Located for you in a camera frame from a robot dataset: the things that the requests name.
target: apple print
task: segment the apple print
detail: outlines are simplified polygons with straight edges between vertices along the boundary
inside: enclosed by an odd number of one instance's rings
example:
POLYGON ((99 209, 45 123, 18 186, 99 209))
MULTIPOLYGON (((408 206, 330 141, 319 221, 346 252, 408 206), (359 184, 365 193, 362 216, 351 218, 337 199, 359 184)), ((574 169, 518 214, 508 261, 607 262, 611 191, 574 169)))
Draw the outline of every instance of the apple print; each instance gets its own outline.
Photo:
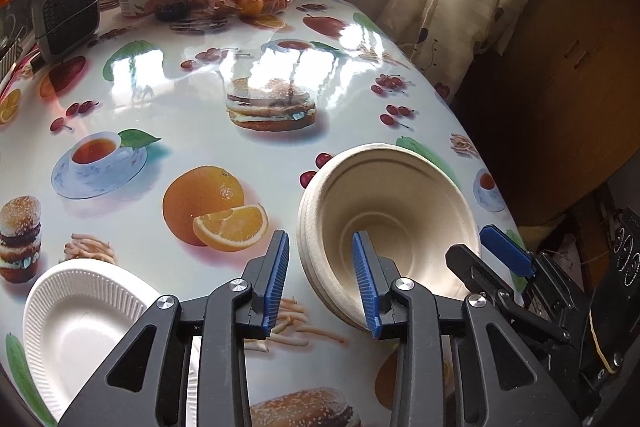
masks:
POLYGON ((339 21, 338 19, 334 19, 333 17, 313 17, 311 15, 307 15, 302 19, 302 22, 313 31, 327 37, 331 37, 332 39, 339 38, 347 27, 346 23, 339 21))
POLYGON ((79 55, 51 68, 40 83, 40 96, 49 98, 70 86, 81 71, 84 70, 85 64, 86 58, 79 55))

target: wooden furniture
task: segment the wooden furniture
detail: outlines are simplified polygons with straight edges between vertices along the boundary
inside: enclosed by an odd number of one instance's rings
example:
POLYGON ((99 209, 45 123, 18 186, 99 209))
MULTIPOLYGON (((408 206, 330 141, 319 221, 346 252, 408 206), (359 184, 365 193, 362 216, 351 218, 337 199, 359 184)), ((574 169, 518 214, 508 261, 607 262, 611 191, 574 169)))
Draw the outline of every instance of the wooden furniture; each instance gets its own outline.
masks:
POLYGON ((519 225, 539 225, 640 148, 640 0, 530 0, 454 105, 519 225))
POLYGON ((576 241, 582 264, 582 278, 586 290, 593 290, 609 267, 607 223, 598 211, 598 197, 590 192, 571 207, 576 224, 576 241))

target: paper plate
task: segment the paper plate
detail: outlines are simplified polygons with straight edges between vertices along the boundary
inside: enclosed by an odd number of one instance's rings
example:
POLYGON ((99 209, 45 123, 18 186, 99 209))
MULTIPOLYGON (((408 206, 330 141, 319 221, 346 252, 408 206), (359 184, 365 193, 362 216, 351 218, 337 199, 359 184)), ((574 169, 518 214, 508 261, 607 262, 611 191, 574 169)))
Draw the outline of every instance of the paper plate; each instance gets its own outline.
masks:
MULTIPOLYGON (((65 261, 33 285, 22 320, 31 376, 56 420, 160 294, 130 272, 94 259, 65 261)), ((196 426, 200 343, 191 349, 187 425, 196 426)))

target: table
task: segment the table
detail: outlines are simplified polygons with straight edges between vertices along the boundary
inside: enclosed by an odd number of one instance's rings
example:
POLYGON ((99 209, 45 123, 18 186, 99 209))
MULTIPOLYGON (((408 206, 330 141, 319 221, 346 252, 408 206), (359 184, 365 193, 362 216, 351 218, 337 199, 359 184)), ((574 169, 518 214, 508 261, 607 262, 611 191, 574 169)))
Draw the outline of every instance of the table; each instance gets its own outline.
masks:
MULTIPOLYGON (((519 240, 478 152, 438 94, 445 89, 433 89, 348 0, 295 0, 286 12, 253 22, 199 13, 167 25, 103 11, 95 39, 53 68, 18 69, 0 102, 8 120, 0 125, 0 206, 36 198, 42 231, 35 277, 0 278, 0 334, 21 339, 28 291, 64 259, 73 233, 109 243, 119 266, 159 292, 190 299, 239 276, 248 259, 264 253, 273 230, 284 229, 291 238, 284 296, 295 297, 310 324, 345 342, 294 333, 308 345, 268 342, 268 353, 248 351, 251 402, 331 387, 363 425, 388 425, 374 383, 393 346, 338 320, 300 265, 301 174, 318 170, 321 153, 370 142, 405 146, 453 179, 479 228, 494 223, 519 240), (101 145, 80 147, 97 133, 92 139, 101 145), (93 165, 102 173, 87 168, 98 158, 93 165), (205 196, 216 209, 260 204, 268 220, 257 226, 262 238, 235 252, 197 246, 180 209, 205 196)), ((510 280, 493 255, 482 256, 510 280)), ((4 349, 0 361, 8 367, 4 349)))

